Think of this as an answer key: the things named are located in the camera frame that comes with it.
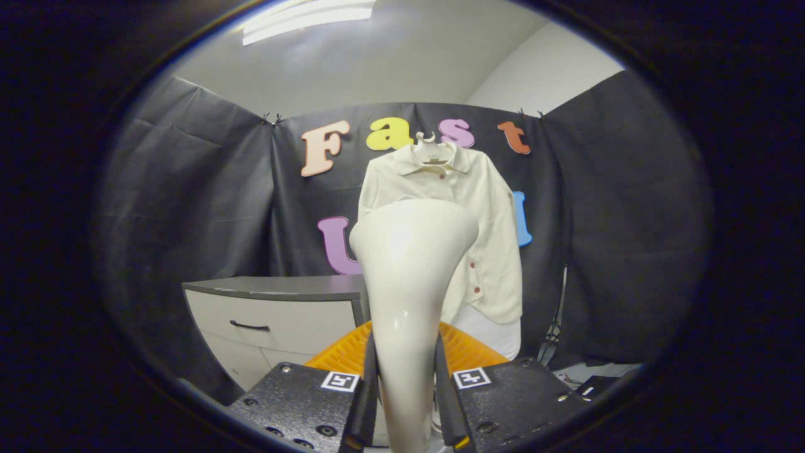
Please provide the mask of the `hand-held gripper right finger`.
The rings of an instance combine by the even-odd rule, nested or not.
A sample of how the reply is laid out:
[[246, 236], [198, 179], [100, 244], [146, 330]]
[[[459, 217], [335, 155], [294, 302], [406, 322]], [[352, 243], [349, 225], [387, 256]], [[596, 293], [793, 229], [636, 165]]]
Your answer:
[[454, 450], [535, 450], [589, 404], [536, 359], [509, 361], [445, 322], [435, 381], [443, 439]]

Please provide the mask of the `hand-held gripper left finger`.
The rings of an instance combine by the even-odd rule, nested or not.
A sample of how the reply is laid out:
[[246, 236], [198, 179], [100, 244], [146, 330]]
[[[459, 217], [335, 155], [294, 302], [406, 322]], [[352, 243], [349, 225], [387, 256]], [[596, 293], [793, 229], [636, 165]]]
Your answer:
[[373, 441], [379, 367], [371, 322], [308, 363], [280, 363], [230, 410], [291, 452], [362, 452]]

